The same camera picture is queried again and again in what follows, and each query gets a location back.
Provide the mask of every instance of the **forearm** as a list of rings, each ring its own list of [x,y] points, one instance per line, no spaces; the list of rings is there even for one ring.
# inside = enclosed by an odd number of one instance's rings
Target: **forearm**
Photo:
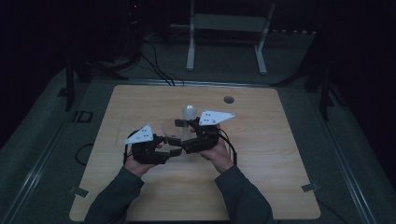
[[[140,177],[122,167],[114,180],[93,201],[84,223],[108,223],[122,216],[139,196],[143,184]]]
[[[216,180],[231,223],[273,223],[270,204],[260,191],[233,166]]]

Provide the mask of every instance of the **dark background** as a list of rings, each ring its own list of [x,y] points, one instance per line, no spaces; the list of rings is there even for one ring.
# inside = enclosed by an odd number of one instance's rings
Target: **dark background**
[[[242,6],[238,0],[197,1],[196,9],[263,15],[257,9],[260,4],[258,0],[245,1]],[[150,0],[139,4],[139,13],[144,27],[150,25],[166,37],[169,24],[189,24],[189,8],[190,1]],[[317,32],[304,62],[308,66],[320,60],[330,62],[332,82],[346,98],[393,186],[395,10],[390,0],[283,0],[277,3],[270,27],[290,34]],[[67,53],[82,52],[95,60],[111,61],[135,48],[134,43],[124,43],[126,21],[123,0],[1,1],[0,147],[50,79],[64,69]]]

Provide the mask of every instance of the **table leg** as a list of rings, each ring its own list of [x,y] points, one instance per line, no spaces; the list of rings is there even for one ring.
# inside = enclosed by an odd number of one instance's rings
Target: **table leg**
[[[195,40],[194,40],[194,0],[191,0],[191,15],[190,15],[190,44],[189,54],[187,56],[187,70],[194,69],[194,55],[195,55]]]
[[[262,47],[264,46],[265,37],[267,37],[269,27],[271,24],[271,19],[274,15],[275,5],[276,3],[274,2],[268,11],[267,18],[265,19],[264,25],[262,27],[262,38],[260,40],[259,45],[254,46],[254,51],[256,52],[257,64],[259,66],[261,75],[267,74],[267,68],[265,67],[264,58],[262,57]]]

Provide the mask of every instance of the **metal stand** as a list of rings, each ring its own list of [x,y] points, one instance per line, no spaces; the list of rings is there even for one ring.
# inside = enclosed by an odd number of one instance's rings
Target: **metal stand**
[[[230,30],[230,31],[248,31],[261,32],[262,37],[258,45],[254,47],[256,53],[257,64],[260,74],[267,74],[264,58],[262,57],[262,47],[264,46],[265,37],[268,34],[268,28],[274,14],[276,3],[273,2],[266,18],[261,17],[242,17],[242,16],[225,16],[212,14],[195,14],[195,2],[191,0],[191,16],[190,16],[190,44],[187,56],[187,70],[192,71],[194,68],[195,54],[195,29],[213,29],[213,30]]]

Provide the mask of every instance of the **small white object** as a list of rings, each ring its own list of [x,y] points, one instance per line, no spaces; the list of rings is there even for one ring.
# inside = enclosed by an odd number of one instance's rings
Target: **small white object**
[[[235,113],[204,110],[199,120],[199,125],[216,125],[233,117],[235,117]]]
[[[193,105],[186,105],[182,109],[183,119],[195,119],[197,117],[197,108]]]
[[[142,129],[140,129],[139,132],[135,133],[127,140],[125,140],[125,144],[134,144],[134,143],[142,143],[149,141],[152,141],[152,130],[151,130],[151,126],[148,124]]]

